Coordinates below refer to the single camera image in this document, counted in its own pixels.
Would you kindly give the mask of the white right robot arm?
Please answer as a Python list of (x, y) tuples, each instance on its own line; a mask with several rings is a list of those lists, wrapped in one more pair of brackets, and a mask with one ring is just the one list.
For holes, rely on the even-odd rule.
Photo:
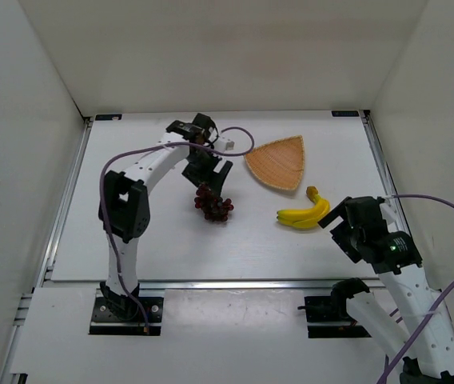
[(454, 383), (454, 328), (444, 303), (454, 281), (442, 291), (427, 281), (423, 260), (412, 237), (391, 232), (381, 211), (383, 197), (345, 198), (320, 220), (322, 228), (336, 218), (333, 241), (353, 262), (367, 262), (392, 296), (402, 319), (384, 310), (359, 278), (334, 285), (333, 309), (352, 318), (388, 357), (380, 376), (384, 383), (400, 366), (402, 383)]

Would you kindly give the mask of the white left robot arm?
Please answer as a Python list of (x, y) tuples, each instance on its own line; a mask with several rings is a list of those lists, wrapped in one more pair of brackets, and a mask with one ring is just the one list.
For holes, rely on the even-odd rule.
[(121, 172), (104, 166), (100, 176), (98, 216), (109, 243), (109, 276), (100, 290), (106, 307), (123, 322), (147, 322), (147, 310), (139, 297), (136, 273), (137, 245), (150, 221), (149, 195), (179, 162), (186, 161), (183, 176), (197, 188), (194, 205), (205, 220), (224, 222), (233, 210), (221, 197), (233, 164), (221, 155), (229, 148), (220, 139), (210, 116), (197, 114), (193, 121), (174, 121), (157, 145), (139, 150), (140, 158)]

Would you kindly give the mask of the yellow fake banana bunch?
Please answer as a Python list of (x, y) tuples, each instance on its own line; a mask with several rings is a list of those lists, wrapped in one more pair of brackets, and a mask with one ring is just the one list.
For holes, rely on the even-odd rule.
[(330, 212), (329, 200), (320, 196), (315, 186), (306, 189), (308, 199), (313, 206), (303, 210), (278, 210), (277, 221), (298, 230), (310, 230), (318, 226), (319, 221)]

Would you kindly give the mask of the dark red fake grapes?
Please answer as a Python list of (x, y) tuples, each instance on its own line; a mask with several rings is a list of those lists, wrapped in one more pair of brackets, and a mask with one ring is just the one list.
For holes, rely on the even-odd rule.
[(204, 219), (209, 222), (226, 222), (234, 210), (230, 198), (223, 199), (206, 184), (200, 184), (197, 188), (194, 206), (202, 211)]

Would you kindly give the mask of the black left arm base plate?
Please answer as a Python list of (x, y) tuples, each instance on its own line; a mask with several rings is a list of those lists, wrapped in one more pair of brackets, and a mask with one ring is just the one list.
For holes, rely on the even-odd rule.
[(159, 336), (164, 312), (164, 298), (139, 297), (146, 317), (139, 305), (127, 298), (125, 305), (118, 305), (104, 296), (97, 295), (90, 318), (89, 334)]

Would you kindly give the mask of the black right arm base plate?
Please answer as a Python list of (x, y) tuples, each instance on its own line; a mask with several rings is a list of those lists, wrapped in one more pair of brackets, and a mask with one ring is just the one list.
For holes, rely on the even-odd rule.
[(329, 296), (306, 296), (297, 310), (305, 314), (309, 339), (370, 338), (353, 318), (339, 315)]

